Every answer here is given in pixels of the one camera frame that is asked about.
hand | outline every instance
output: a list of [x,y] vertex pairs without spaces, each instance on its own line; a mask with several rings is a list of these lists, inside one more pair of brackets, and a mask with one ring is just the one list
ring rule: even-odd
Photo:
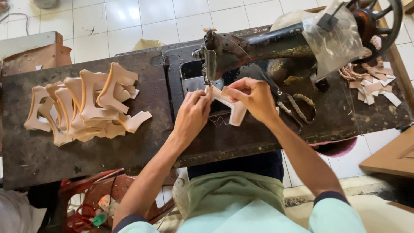
[[279,118],[270,87],[265,81],[242,78],[230,84],[226,94],[232,102],[240,100],[244,103],[249,112],[264,124]]
[[183,150],[206,125],[212,101],[212,94],[206,94],[203,90],[189,92],[185,96],[170,135],[176,137],[178,146],[182,146]]

worn table surface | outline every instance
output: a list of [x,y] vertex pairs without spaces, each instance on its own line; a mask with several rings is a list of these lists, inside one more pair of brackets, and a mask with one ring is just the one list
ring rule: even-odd
[[[98,61],[51,68],[6,77],[3,84],[3,165],[5,188],[14,189],[89,175],[129,165],[147,163],[173,128],[160,51],[149,51]],[[53,144],[53,133],[26,130],[23,126],[31,104],[33,86],[79,77],[79,71],[109,73],[111,62],[138,73],[135,100],[127,100],[128,114],[149,111],[152,118],[134,133],[114,139],[73,141],[61,147]]]
[[[268,27],[256,29],[261,33]],[[249,29],[234,33],[246,36],[253,31],[254,29]],[[193,61],[191,52],[199,48],[200,44],[201,40],[167,45],[145,50],[148,53],[142,51],[125,53],[114,58],[14,75],[4,79],[3,161],[6,188],[41,184],[121,167],[126,169],[128,175],[137,175],[155,155],[173,127],[173,119],[183,100],[178,68],[184,62]],[[156,59],[152,57],[159,56],[161,52],[166,55],[168,63],[165,72],[168,76],[167,84],[163,67],[151,65],[151,63],[158,64],[159,57]],[[77,77],[81,69],[108,72],[109,65],[113,61],[119,62],[127,70],[137,72],[140,77],[137,85],[140,94],[135,101],[127,104],[133,108],[129,114],[134,115],[144,110],[150,111],[154,116],[144,122],[135,134],[128,133],[125,137],[120,136],[111,140],[94,138],[88,143],[77,141],[58,148],[53,145],[51,132],[27,131],[23,127],[30,109],[33,86],[54,83],[63,80],[64,77]],[[317,114],[314,123],[302,122],[304,127],[300,137],[308,143],[344,139],[395,128],[412,120],[406,102],[395,110],[391,102],[380,95],[375,97],[375,104],[368,106],[356,99],[357,89],[350,90],[347,82],[337,73],[327,78],[330,87],[327,92],[322,93],[312,87],[308,69],[303,68],[302,61],[285,62],[296,65],[294,71],[287,71],[284,75],[295,74],[305,78],[289,86],[281,85],[282,90],[289,94],[304,94],[316,104]],[[226,82],[245,76],[255,78],[257,76],[255,65],[267,68],[271,67],[271,61],[246,64],[230,72],[230,79],[226,79]],[[281,84],[280,81],[284,78],[277,80],[277,83]],[[393,92],[403,100],[397,82],[394,81],[392,84]],[[222,117],[225,122],[228,122],[229,115]],[[287,115],[282,113],[281,118],[293,130],[297,129]],[[221,124],[221,119],[213,118],[213,120],[218,121],[216,123],[208,121],[199,136],[178,158],[175,167],[281,148],[271,132],[248,112],[240,127]]]

forearm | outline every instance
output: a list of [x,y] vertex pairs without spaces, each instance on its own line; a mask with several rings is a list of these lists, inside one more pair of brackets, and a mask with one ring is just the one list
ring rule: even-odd
[[344,194],[329,166],[279,117],[275,117],[266,126],[277,137],[299,178],[315,196],[324,191]]
[[170,135],[129,187],[115,213],[113,227],[128,215],[146,214],[157,197],[165,177],[184,149],[185,146],[176,137]]

stack of shoe upper pieces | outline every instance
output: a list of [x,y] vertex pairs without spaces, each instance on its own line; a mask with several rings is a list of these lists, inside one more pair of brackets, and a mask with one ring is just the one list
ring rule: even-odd
[[80,78],[65,78],[63,82],[35,86],[26,129],[53,131],[57,146],[73,140],[86,142],[93,137],[114,138],[134,133],[149,112],[125,115],[128,107],[122,102],[135,99],[139,90],[134,83],[138,74],[111,64],[109,74],[80,71]]
[[[381,48],[381,38],[374,36],[371,43],[379,50]],[[372,54],[366,49],[364,57]],[[364,101],[368,105],[375,102],[374,96],[384,95],[396,107],[401,101],[392,93],[392,85],[390,83],[395,79],[394,73],[389,62],[383,62],[381,57],[377,58],[375,67],[369,66],[367,63],[361,64],[367,73],[359,74],[354,72],[355,64],[348,64],[339,70],[341,77],[349,80],[349,88],[358,89],[358,99]]]

light green shirt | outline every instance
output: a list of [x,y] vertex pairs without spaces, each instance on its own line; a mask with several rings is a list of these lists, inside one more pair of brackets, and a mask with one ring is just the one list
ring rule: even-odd
[[[315,205],[309,230],[304,229],[285,216],[283,189],[275,178],[240,171],[193,178],[187,189],[189,214],[178,232],[366,232],[357,212],[334,198]],[[119,232],[158,231],[149,223],[135,222]]]

